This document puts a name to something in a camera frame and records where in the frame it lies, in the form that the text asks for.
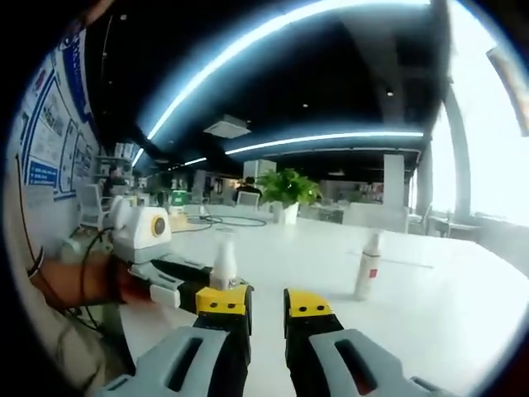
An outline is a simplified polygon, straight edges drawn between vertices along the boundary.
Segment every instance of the ceiling light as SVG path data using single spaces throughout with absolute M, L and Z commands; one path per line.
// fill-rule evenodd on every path
M 281 141 L 272 141 L 266 143 L 260 143 L 258 145 L 240 147 L 239 149 L 234 149 L 232 151 L 226 151 L 226 155 L 234 155 L 236 153 L 241 153 L 243 151 L 253 151 L 255 149 L 262 149 L 264 147 L 278 146 L 278 145 L 287 145 L 289 143 L 299 143 L 299 142 L 309 142 L 309 141 L 322 141 L 326 139 L 340 139 L 340 138 L 366 138 L 366 137 L 396 137 L 396 138 L 422 138 L 422 132 L 342 132 L 337 134 L 326 134 L 326 135 L 317 135 L 317 136 L 303 136 L 300 138 L 291 138 L 283 139 Z M 183 165 L 191 165 L 205 161 L 206 157 L 201 157 L 200 159 L 191 160 Z
M 174 98 L 173 102 L 169 105 L 165 112 L 158 119 L 158 122 L 153 126 L 147 135 L 147 139 L 152 139 L 160 128 L 165 124 L 171 113 L 176 107 L 181 104 L 185 98 L 187 98 L 204 80 L 206 80 L 212 73 L 223 66 L 228 60 L 241 53 L 252 44 L 263 39 L 264 37 L 279 31 L 283 27 L 290 25 L 294 22 L 301 21 L 307 17 L 311 17 L 317 14 L 321 14 L 327 11 L 336 10 L 339 8 L 364 6 L 364 5 L 375 5 L 377 1 L 374 0 L 321 0 L 296 8 L 291 12 L 288 12 L 278 17 L 272 18 L 269 21 L 255 28 L 253 31 L 241 36 L 238 40 L 231 43 L 221 54 L 219 54 L 214 60 L 206 65 L 204 69 L 194 75 L 189 83 L 183 88 L 182 91 Z M 430 0 L 380 0 L 382 4 L 402 4 L 411 6 L 428 6 Z M 141 153 L 136 156 L 132 162 L 132 166 L 136 165 L 136 162 L 140 159 Z
M 183 163 L 183 165 L 191 165 L 195 163 L 200 163 L 201 161 L 206 161 L 206 157 L 201 157 L 200 159 L 188 161 L 187 163 Z

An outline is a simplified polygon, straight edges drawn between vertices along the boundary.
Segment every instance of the person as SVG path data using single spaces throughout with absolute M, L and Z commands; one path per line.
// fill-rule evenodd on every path
M 121 169 L 116 165 L 111 165 L 110 170 L 108 171 L 108 177 L 102 184 L 102 196 L 104 198 L 112 197 L 114 194 L 112 188 L 114 186 L 123 185 L 124 181 L 122 178 Z
M 255 187 L 255 178 L 251 176 L 247 176 L 244 183 L 237 188 L 235 195 L 233 196 L 233 201 L 237 202 L 239 192 L 257 193 L 259 194 L 259 198 L 263 196 L 263 192 Z
M 28 230 L 20 161 L 12 163 L 4 176 L 3 235 L 18 293 L 50 357 L 71 385 L 90 395 L 133 371 L 131 359 L 105 345 L 102 335 L 70 310 L 111 302 L 149 304 L 149 291 L 113 255 L 93 253 L 83 267 L 46 255 Z

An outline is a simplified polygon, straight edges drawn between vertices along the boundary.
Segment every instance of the green plant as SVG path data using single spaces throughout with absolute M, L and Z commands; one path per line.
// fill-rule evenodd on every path
M 292 169 L 269 171 L 257 179 L 257 184 L 264 188 L 265 202 L 279 201 L 283 203 L 283 208 L 295 203 L 312 204 L 316 198 L 322 196 L 320 186 L 316 182 Z

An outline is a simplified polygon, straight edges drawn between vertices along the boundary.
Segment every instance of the white bottle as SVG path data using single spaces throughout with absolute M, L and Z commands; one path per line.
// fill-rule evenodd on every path
M 235 245 L 231 236 L 226 236 L 220 243 L 217 258 L 209 275 L 209 286 L 224 291 L 230 289 L 237 277 Z
M 371 285 L 379 272 L 380 263 L 380 231 L 375 231 L 369 238 L 362 251 L 360 268 L 356 276 L 354 300 L 366 300 L 371 291 Z

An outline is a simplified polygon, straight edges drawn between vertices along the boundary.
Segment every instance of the bottle cap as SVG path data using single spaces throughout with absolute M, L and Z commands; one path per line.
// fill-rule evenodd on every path
M 370 251 L 378 250 L 380 248 L 381 235 L 382 232 L 380 230 L 374 231 L 369 237 L 365 247 Z

